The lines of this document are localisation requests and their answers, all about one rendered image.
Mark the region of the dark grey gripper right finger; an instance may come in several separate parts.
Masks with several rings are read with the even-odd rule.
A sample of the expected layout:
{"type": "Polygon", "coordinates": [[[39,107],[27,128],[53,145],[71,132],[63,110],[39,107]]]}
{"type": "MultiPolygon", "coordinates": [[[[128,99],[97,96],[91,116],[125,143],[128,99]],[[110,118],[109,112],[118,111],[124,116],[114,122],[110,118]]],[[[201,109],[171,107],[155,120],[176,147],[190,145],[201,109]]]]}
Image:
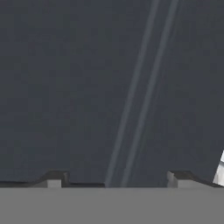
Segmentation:
{"type": "Polygon", "coordinates": [[[201,179],[190,171],[168,171],[167,186],[170,188],[222,188],[222,185],[201,179]]]}

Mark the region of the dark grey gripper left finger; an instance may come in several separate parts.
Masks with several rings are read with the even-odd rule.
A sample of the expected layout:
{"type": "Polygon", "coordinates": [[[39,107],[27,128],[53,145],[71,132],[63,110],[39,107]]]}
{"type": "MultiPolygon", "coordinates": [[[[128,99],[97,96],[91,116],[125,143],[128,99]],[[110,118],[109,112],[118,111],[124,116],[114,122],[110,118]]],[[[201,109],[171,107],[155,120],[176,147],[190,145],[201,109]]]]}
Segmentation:
{"type": "Polygon", "coordinates": [[[24,187],[69,187],[68,171],[48,171],[41,177],[31,181],[0,181],[0,188],[24,188],[24,187]]]}

